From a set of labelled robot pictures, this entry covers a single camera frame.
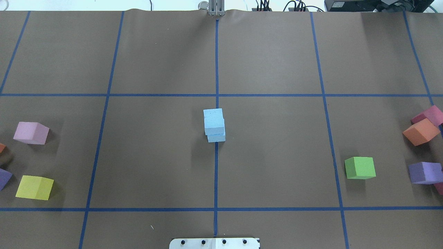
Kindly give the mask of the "light blue block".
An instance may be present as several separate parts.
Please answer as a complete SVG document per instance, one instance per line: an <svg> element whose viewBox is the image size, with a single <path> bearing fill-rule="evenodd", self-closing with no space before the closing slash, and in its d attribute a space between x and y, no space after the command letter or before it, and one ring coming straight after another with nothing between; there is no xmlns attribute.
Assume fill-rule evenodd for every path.
<svg viewBox="0 0 443 249"><path fill-rule="evenodd" d="M205 135L218 135L225 133L225 120L223 109L204 109L204 130Z"/></svg>

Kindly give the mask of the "white pillar with base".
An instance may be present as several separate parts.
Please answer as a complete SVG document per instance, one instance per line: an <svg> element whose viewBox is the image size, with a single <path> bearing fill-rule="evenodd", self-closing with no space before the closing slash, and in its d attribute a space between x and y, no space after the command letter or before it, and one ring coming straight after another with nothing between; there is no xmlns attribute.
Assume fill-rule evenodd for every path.
<svg viewBox="0 0 443 249"><path fill-rule="evenodd" d="M170 249L260 249L259 238L176 238Z"/></svg>

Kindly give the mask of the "green foam block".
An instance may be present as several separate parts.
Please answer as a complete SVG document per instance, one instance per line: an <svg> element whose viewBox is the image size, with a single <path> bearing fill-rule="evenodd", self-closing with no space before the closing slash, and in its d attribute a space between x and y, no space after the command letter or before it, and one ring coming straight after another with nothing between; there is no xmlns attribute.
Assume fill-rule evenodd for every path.
<svg viewBox="0 0 443 249"><path fill-rule="evenodd" d="M370 179L376 177L372 157L351 157L344 161L348 179Z"/></svg>

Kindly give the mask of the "light pink foam block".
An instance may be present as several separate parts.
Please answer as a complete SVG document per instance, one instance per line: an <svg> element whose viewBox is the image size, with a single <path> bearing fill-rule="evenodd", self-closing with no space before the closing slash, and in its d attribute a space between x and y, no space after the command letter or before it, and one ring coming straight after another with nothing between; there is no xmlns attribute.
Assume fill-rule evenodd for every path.
<svg viewBox="0 0 443 249"><path fill-rule="evenodd" d="M44 145L49 128L38 122L19 122L13 139L25 144Z"/></svg>

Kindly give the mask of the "yellow foam block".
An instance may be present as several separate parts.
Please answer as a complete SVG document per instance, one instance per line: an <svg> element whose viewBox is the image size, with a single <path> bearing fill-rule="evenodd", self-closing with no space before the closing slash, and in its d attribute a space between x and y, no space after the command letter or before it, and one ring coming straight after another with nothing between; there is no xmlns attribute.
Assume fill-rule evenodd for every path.
<svg viewBox="0 0 443 249"><path fill-rule="evenodd" d="M53 179L24 175L20 180L15 196L25 199L47 201L49 200L53 184Z"/></svg>

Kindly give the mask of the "orange foam block near red bin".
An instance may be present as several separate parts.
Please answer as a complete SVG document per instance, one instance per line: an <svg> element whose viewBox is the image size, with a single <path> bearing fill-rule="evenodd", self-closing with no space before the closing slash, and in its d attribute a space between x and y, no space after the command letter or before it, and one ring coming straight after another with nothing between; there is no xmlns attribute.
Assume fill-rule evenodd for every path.
<svg viewBox="0 0 443 249"><path fill-rule="evenodd" d="M403 135L414 145L419 146L431 141L440 134L440 130L427 118L403 131Z"/></svg>

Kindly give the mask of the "purple foam block near red bin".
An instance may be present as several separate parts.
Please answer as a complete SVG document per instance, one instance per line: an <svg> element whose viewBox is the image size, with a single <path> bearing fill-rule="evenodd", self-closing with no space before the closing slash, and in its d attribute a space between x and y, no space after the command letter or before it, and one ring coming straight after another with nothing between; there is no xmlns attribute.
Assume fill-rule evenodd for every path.
<svg viewBox="0 0 443 249"><path fill-rule="evenodd" d="M440 163L419 162L408 165L411 183L434 184L443 181L442 165Z"/></svg>

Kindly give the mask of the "magenta foam block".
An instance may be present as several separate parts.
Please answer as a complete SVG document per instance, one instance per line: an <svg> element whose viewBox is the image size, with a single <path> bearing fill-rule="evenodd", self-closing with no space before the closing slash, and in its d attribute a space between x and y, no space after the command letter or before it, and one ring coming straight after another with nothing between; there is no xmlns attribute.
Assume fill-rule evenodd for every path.
<svg viewBox="0 0 443 249"><path fill-rule="evenodd" d="M428 119L434 126L438 127L443 123L443 112L436 105L433 105L412 118L411 123L418 123L424 119Z"/></svg>

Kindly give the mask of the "orange foam block near cyan bin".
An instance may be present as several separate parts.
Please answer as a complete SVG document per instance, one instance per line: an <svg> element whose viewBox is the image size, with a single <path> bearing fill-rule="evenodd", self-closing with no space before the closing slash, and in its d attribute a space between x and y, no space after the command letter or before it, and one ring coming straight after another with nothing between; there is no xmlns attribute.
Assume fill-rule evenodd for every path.
<svg viewBox="0 0 443 249"><path fill-rule="evenodd" d="M7 146L0 143L0 154L3 153L6 150Z"/></svg>

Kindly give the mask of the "purple foam block near cyan bin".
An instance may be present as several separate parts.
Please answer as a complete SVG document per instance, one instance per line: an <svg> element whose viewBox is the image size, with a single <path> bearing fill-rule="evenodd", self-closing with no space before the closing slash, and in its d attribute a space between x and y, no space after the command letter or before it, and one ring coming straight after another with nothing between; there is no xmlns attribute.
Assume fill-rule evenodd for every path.
<svg viewBox="0 0 443 249"><path fill-rule="evenodd" d="M11 172L0 169L0 190L2 190L7 185L12 176L13 174Z"/></svg>

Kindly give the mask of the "dark pink foam block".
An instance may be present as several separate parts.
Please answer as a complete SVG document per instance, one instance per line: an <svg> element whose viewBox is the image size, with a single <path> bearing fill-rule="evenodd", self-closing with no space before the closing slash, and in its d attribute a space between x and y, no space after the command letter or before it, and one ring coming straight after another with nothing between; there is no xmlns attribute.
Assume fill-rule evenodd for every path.
<svg viewBox="0 0 443 249"><path fill-rule="evenodd" d="M442 182L441 183L435 183L433 185L434 185L435 189L437 190L437 192L440 195L443 195L443 183Z"/></svg>

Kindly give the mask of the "aluminium frame post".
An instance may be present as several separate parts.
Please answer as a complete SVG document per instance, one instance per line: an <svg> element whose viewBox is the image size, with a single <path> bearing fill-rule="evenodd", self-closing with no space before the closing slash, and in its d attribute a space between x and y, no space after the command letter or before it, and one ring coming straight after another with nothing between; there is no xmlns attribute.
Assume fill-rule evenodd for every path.
<svg viewBox="0 0 443 249"><path fill-rule="evenodd" d="M208 0L209 16L224 16L226 14L224 0Z"/></svg>

